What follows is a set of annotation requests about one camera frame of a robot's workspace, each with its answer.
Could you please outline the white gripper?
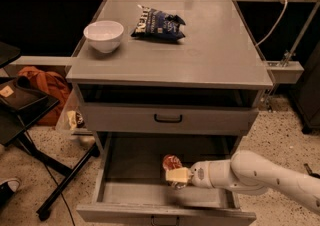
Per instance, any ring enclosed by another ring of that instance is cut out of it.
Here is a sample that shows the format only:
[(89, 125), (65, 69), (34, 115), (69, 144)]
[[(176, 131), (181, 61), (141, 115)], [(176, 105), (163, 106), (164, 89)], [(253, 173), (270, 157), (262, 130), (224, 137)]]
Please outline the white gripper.
[(191, 183), (200, 188), (228, 189), (234, 182), (229, 160), (196, 162), (190, 170), (186, 167), (169, 170), (165, 178), (169, 182), (187, 183), (192, 176)]

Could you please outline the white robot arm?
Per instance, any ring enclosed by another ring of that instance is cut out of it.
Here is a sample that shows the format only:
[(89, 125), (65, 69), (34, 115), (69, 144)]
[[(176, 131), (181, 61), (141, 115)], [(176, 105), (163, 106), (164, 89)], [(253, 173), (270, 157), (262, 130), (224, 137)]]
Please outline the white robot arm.
[(175, 155), (166, 155), (165, 179), (175, 188), (188, 183), (199, 188), (219, 188), (244, 195), (261, 195), (269, 188), (320, 214), (320, 179), (286, 169), (249, 150), (235, 152), (230, 159), (198, 161), (183, 167)]

